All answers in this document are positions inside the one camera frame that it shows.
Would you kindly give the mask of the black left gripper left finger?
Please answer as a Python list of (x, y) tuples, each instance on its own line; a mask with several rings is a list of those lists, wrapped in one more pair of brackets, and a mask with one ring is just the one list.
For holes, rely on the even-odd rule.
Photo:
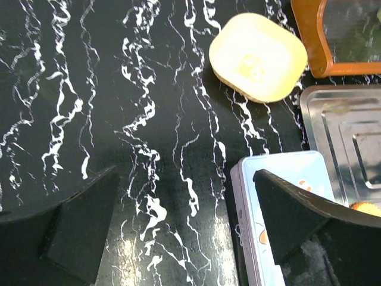
[(115, 166), (1, 212), (1, 285), (93, 285), (120, 177)]

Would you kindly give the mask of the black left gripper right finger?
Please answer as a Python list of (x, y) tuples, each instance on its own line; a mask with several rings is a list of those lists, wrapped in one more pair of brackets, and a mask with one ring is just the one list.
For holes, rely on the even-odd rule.
[(253, 176), (273, 259), (286, 285), (380, 285), (380, 218)]

